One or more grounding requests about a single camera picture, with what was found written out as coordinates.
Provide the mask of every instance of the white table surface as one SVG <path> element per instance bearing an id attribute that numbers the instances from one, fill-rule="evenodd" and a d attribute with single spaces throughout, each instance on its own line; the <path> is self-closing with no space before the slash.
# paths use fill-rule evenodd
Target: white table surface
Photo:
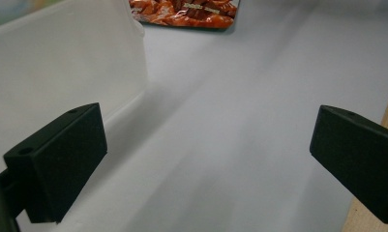
<path id="1" fill-rule="evenodd" d="M 309 145 L 321 104 L 381 121 L 388 13 L 242 0 L 226 31 L 144 27 L 144 95 L 62 223 L 22 231 L 340 231 L 351 194 Z"/>

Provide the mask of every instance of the wooden edge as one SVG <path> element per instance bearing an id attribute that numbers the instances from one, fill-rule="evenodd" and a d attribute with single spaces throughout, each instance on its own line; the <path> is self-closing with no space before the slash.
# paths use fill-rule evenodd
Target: wooden edge
<path id="1" fill-rule="evenodd" d="M 381 122 L 388 129 L 388 105 Z M 343 232 L 388 232 L 388 225 L 375 217 L 359 200 L 353 198 Z"/>

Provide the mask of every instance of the wooden board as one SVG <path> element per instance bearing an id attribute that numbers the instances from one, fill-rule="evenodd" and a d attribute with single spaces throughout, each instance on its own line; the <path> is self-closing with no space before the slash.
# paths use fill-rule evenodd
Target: wooden board
<path id="1" fill-rule="evenodd" d="M 388 129 L 388 105 L 381 125 Z M 388 225 L 375 217 L 359 200 L 353 199 L 343 232 L 388 232 Z"/>

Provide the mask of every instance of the screw hole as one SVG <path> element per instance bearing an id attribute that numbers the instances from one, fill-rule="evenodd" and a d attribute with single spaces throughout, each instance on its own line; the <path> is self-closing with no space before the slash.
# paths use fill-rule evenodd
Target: screw hole
<path id="1" fill-rule="evenodd" d="M 19 154 L 20 155 L 27 155 L 29 154 L 30 152 L 32 152 L 34 149 L 33 148 L 23 148 L 21 150 L 19 150 Z"/>

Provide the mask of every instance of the gray surface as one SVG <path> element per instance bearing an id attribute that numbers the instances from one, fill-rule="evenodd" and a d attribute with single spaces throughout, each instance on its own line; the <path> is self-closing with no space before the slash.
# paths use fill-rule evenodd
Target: gray surface
<path id="1" fill-rule="evenodd" d="M 340 231 L 350 193 L 310 155 L 317 110 L 380 122 L 388 13 L 243 0 L 224 32 L 145 26 L 150 84 L 57 226 L 23 231 Z"/>

